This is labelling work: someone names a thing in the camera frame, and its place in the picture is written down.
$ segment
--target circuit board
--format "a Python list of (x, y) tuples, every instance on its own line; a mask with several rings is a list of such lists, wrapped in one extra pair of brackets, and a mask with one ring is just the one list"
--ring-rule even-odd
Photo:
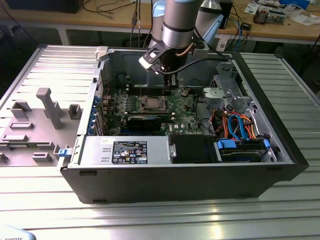
[(159, 131), (154, 132), (132, 132), (126, 127), (126, 111), (128, 105), (133, 111), (139, 108), (140, 96), (128, 96), (124, 90), (118, 90), (112, 93), (111, 98), (114, 107), (109, 108), (105, 117), (107, 118), (106, 134), (110, 136), (166, 136), (170, 134), (194, 135), (202, 134), (200, 125), (195, 116), (195, 101), (193, 95), (182, 96), (183, 88), (172, 91), (171, 95), (159, 97), (165, 101), (174, 117), (169, 122), (162, 122)]

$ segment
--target motherboard chip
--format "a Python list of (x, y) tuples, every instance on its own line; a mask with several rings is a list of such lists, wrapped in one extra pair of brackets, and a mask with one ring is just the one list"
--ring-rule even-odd
[(158, 98), (153, 98), (153, 97), (148, 97), (146, 99), (146, 104), (147, 106), (144, 106), (144, 107), (147, 107), (147, 108), (159, 108), (159, 99)]

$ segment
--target wire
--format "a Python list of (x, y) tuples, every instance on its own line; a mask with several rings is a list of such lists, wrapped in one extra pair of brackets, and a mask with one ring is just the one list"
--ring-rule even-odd
[(141, 33), (141, 0), (139, 1), (139, 20), (138, 20), (138, 29), (139, 29), (139, 33), (138, 33), (138, 48), (140, 48), (140, 33)]
[(192, 42), (183, 52), (181, 52), (181, 53), (176, 53), (175, 55), (176, 55), (177, 57), (182, 57), (183, 55), (186, 55), (193, 46), (194, 46), (194, 43)]
[(130, 33), (130, 48), (132, 48), (132, 34), (134, 33), (135, 26), (132, 26)]
[(83, 7), (84, 10), (86, 10), (86, 11), (88, 11), (88, 12), (91, 12), (91, 13), (107, 13), (107, 12), (111, 12), (111, 11), (113, 11), (113, 10), (117, 10), (117, 9), (120, 9), (120, 8), (123, 8), (123, 7), (127, 7), (127, 6), (130, 6), (130, 5), (133, 5), (133, 4), (136, 3), (135, 1), (133, 1), (133, 2), (128, 3), (128, 4), (115, 7), (115, 8), (113, 8), (113, 9), (104, 10), (104, 11), (93, 11), (93, 10), (90, 10), (90, 9), (88, 9), (88, 8), (85, 7), (86, 4), (87, 4), (88, 2), (90, 2), (90, 1), (91, 1), (91, 0), (85, 1), (85, 2), (83, 3), (82, 7)]
[[(236, 35), (234, 35), (234, 38), (233, 38), (232, 42), (229, 44), (229, 46), (227, 47), (227, 49), (231, 46), (231, 47), (235, 47), (235, 51), (237, 51), (238, 47), (239, 47), (239, 44), (241, 42), (242, 29), (240, 27), (241, 25), (240, 25), (239, 21), (237, 21), (233, 17), (230, 17), (229, 19), (231, 19), (234, 23), (237, 24), (237, 32), (236, 32)], [(238, 41), (237, 41), (236, 45), (234, 46), (233, 43), (234, 43), (234, 40), (236, 39), (237, 35), (239, 35), (239, 38), (238, 38)]]
[(154, 27), (154, 3), (153, 3), (153, 0), (151, 0), (151, 29), (150, 31), (148, 32), (147, 36), (145, 37), (145, 40), (143, 41), (143, 45), (142, 47), (145, 48), (146, 45), (147, 45), (147, 39), (148, 37), (150, 36), (151, 32), (152, 32), (152, 29)]
[(103, 11), (103, 10), (101, 9), (101, 7), (107, 6), (107, 5), (116, 4), (116, 3), (118, 3), (119, 1), (120, 1), (120, 0), (116, 0), (116, 1), (114, 1), (114, 2), (112, 2), (112, 3), (105, 3), (105, 4), (102, 4), (102, 5), (98, 5), (97, 0), (94, 0), (95, 9), (97, 10), (98, 14), (100, 14), (101, 16), (105, 16), (105, 17), (107, 17), (107, 18), (113, 19), (114, 17), (110, 15), (110, 14), (112, 14), (113, 12), (111, 12), (111, 11), (109, 11), (109, 12), (100, 12), (100, 11)]
[(316, 47), (316, 45), (317, 45), (317, 43), (318, 43), (319, 39), (320, 39), (320, 34), (319, 34), (318, 38), (316, 39), (315, 43), (313, 44), (313, 46), (312, 46), (312, 48), (311, 48), (310, 52), (312, 52), (312, 50)]
[(249, 139), (247, 133), (245, 132), (244, 123), (242, 122), (241, 117), (239, 115), (236, 115), (236, 114), (231, 115), (229, 117), (229, 120), (228, 120), (228, 129), (229, 129), (229, 132), (231, 133), (231, 135), (234, 136), (238, 141), (240, 140), (240, 138), (236, 134), (234, 134), (233, 131), (232, 131), (232, 126), (231, 126), (231, 119), (232, 118), (237, 118), (238, 119), (239, 125), (240, 125), (240, 132), (241, 132), (242, 137), (244, 139)]
[(176, 74), (178, 72), (181, 72), (182, 70), (190, 67), (191, 65), (193, 64), (196, 64), (196, 63), (199, 63), (199, 62), (202, 62), (202, 61), (222, 61), (222, 62), (225, 62), (227, 61), (227, 59), (225, 58), (219, 58), (219, 57), (205, 57), (205, 58), (201, 58), (201, 59), (197, 59), (197, 60), (194, 60), (180, 68), (178, 68), (177, 70), (174, 70), (174, 71), (164, 71), (164, 72), (160, 72), (161, 74), (163, 75), (171, 75), (171, 74)]
[(10, 15), (10, 13), (7, 11), (7, 9), (5, 8), (5, 6), (4, 6), (4, 4), (2, 3), (1, 0), (0, 0), (0, 4), (1, 4), (3, 10), (5, 11), (5, 13), (12, 19), (12, 21), (14, 21), (14, 22), (25, 32), (25, 34), (28, 35), (28, 37), (34, 42), (34, 44), (35, 44), (36, 46), (38, 46), (37, 41), (36, 41), (32, 36), (30, 36), (30, 34), (20, 25), (20, 23), (18, 23), (18, 22), (14, 19), (13, 16)]
[(132, 19), (131, 19), (131, 25), (132, 25), (132, 29), (131, 29), (131, 33), (130, 33), (130, 48), (132, 48), (132, 35), (134, 33), (134, 29), (135, 29), (135, 26), (137, 25), (137, 20), (138, 20), (138, 1), (137, 0), (135, 2), (135, 9), (134, 9), (134, 12), (133, 12), (133, 15), (132, 15)]
[(216, 54), (218, 54), (220, 57), (222, 57), (222, 58), (224, 58), (224, 59), (229, 58), (228, 56), (225, 56), (225, 55), (223, 55), (221, 52), (217, 51), (214, 47), (210, 46), (210, 45), (204, 40), (204, 38), (201, 36), (201, 34), (199, 33), (199, 31), (198, 31), (198, 29), (196, 28), (196, 26), (194, 26), (194, 31), (195, 31), (196, 35), (198, 36), (198, 38), (200, 38), (203, 42), (205, 42), (205, 43), (208, 45), (208, 47), (209, 47), (209, 49), (210, 49), (211, 51), (215, 52)]
[(300, 67), (300, 71), (299, 71), (299, 75), (302, 76), (304, 74), (304, 72), (307, 70), (307, 68), (309, 67), (309, 65), (313, 62), (313, 60), (317, 57), (317, 55), (320, 53), (320, 46), (318, 46), (317, 48), (316, 45), (318, 43), (320, 39), (320, 34), (317, 37), (316, 41), (314, 42), (314, 45), (312, 46), (311, 50), (310, 50), (310, 54), (307, 57), (307, 59), (303, 62), (303, 64)]
[(239, 44), (240, 44), (240, 40), (241, 40), (241, 36), (242, 36), (242, 29), (241, 29), (240, 24), (239, 24), (238, 21), (236, 21), (235, 19), (233, 19), (233, 21), (235, 21), (238, 24), (238, 29), (240, 30), (238, 42), (237, 42), (236, 47), (234, 49), (234, 51), (236, 52), (238, 50), (238, 48), (239, 48)]
[(208, 131), (209, 134), (215, 135), (214, 132), (213, 132), (211, 129), (207, 128), (207, 127), (199, 120), (199, 118), (198, 118), (197, 106), (198, 106), (198, 102), (199, 102), (199, 99), (200, 99), (200, 98), (201, 98), (201, 97), (198, 97), (198, 98), (197, 98), (197, 100), (196, 100), (196, 102), (195, 102), (195, 105), (194, 105), (194, 115), (195, 115), (195, 119), (199, 122), (199, 124), (200, 124), (205, 130)]

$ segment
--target wooden workbench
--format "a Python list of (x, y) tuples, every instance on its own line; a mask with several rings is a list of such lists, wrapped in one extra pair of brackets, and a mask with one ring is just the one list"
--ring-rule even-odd
[[(0, 0), (9, 13), (20, 24), (30, 27), (44, 27), (58, 29), (61, 41), (63, 44), (68, 44), (68, 36), (66, 29), (77, 30), (92, 30), (106, 32), (130, 32), (131, 18), (135, 10), (135, 5), (126, 6), (113, 11), (109, 18), (100, 15), (96, 12), (89, 12), (85, 9), (80, 9), (78, 13), (62, 13), (62, 12), (47, 12), (47, 11), (31, 11), (31, 10), (11, 10), (4, 0)], [(96, 0), (98, 5), (112, 3), (113, 0)], [(120, 0), (113, 5), (104, 6), (105, 10), (113, 9), (122, 5), (129, 4), (129, 0)], [(251, 3), (250, 0), (235, 0), (235, 8), (243, 21), (252, 24), (249, 39), (266, 42), (288, 42), (288, 43), (305, 43), (312, 44), (320, 33), (320, 25), (304, 26), (291, 19), (286, 19), (284, 24), (264, 25), (255, 24), (253, 16), (249, 13), (244, 13), (245, 6)], [(86, 4), (86, 8), (95, 11), (95, 0), (91, 0)], [(320, 6), (310, 5), (309, 11), (320, 11)], [(0, 8), (0, 25), (13, 24), (13, 21), (8, 17), (2, 8)], [(149, 3), (141, 4), (141, 32), (147, 33), (151, 28), (151, 9)], [(232, 21), (228, 21), (226, 29), (218, 30), (218, 37), (224, 36), (225, 39), (237, 33)]]

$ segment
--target metal worktable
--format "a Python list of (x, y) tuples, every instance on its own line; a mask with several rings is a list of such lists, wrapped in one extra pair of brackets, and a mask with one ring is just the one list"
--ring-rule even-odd
[[(38, 49), (13, 85), (25, 81), (34, 65), (48, 66), (50, 61), (63, 62), (68, 54), (69, 57), (78, 55), (78, 58), (82, 59), (81, 53), (87, 51), (84, 56), (89, 61), (76, 63), (69, 60), (69, 64), (79, 69), (97, 67), (96, 63), (91, 61), (95, 47), (48, 48), (52, 48), (55, 60), (48, 60), (48, 56), (44, 56), (48, 55), (48, 52)], [(34, 233), (38, 240), (318, 240), (319, 100), (304, 82), (291, 72), (292, 69), (285, 60), (274, 55), (254, 53), (245, 53), (242, 57), (310, 164), (297, 178), (290, 182), (277, 183), (259, 198), (83, 204), (54, 166), (0, 167), (1, 222), (26, 229)], [(42, 81), (38, 82), (49, 81), (46, 76), (41, 77)], [(86, 82), (77, 79), (73, 81), (84, 85)], [(1, 105), (13, 90), (14, 88), (8, 90), (0, 102)], [(66, 105), (75, 101), (65, 97), (63, 100), (56, 100), (59, 104)], [(0, 117), (0, 123), (5, 125), (10, 118), (10, 112), (2, 108)]]

